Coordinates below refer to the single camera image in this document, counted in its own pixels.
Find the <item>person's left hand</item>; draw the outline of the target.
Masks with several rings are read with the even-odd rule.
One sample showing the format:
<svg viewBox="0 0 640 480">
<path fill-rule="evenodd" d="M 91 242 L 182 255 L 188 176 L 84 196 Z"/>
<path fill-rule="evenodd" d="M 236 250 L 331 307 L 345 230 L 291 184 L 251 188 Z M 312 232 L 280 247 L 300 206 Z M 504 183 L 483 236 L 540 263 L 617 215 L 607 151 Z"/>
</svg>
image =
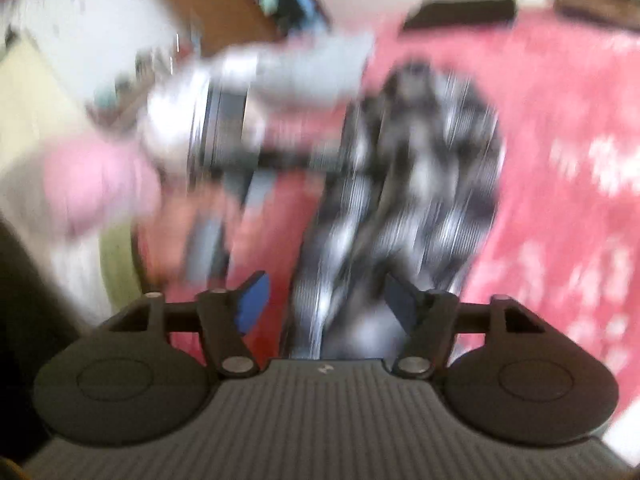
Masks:
<svg viewBox="0 0 640 480">
<path fill-rule="evenodd" d="M 160 175 L 137 144 L 96 134 L 49 148 L 42 178 L 54 229 L 65 236 L 150 214 L 162 195 Z"/>
</svg>

